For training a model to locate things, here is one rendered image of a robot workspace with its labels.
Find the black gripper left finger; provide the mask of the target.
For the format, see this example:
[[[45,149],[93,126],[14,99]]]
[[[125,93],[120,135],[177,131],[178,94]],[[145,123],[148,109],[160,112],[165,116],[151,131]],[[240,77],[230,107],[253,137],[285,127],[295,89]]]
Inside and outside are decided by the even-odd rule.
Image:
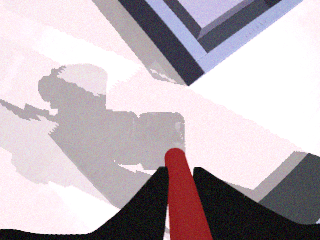
[[[168,189],[168,167],[159,167],[121,211],[93,232],[45,235],[1,228],[0,240],[164,240]]]

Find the red peg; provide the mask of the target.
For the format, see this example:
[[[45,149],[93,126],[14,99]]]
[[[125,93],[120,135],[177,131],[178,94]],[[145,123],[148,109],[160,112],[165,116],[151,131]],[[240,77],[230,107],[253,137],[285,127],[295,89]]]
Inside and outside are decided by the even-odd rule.
[[[184,151],[169,149],[164,161],[169,173],[169,240],[212,240]]]

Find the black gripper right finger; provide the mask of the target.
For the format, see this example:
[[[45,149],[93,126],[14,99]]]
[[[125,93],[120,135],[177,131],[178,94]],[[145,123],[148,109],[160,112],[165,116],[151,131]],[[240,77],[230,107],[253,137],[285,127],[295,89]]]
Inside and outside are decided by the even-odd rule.
[[[203,167],[193,167],[192,179],[212,240],[320,240],[320,223],[293,223]]]

